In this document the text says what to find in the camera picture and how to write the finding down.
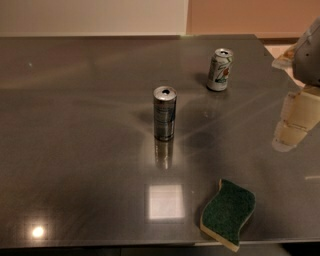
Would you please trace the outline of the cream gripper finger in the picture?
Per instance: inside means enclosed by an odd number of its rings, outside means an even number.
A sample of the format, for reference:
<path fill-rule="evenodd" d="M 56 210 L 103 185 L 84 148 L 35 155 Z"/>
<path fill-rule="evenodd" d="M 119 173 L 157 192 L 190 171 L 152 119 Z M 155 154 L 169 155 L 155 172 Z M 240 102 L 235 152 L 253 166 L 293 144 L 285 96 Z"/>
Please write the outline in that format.
<path fill-rule="evenodd" d="M 276 59 L 273 60 L 272 66 L 276 69 L 288 69 L 293 66 L 294 56 L 296 51 L 296 44 L 291 45 Z"/>
<path fill-rule="evenodd" d="M 320 88 L 306 85 L 284 99 L 272 146 L 289 152 L 320 122 Z"/>

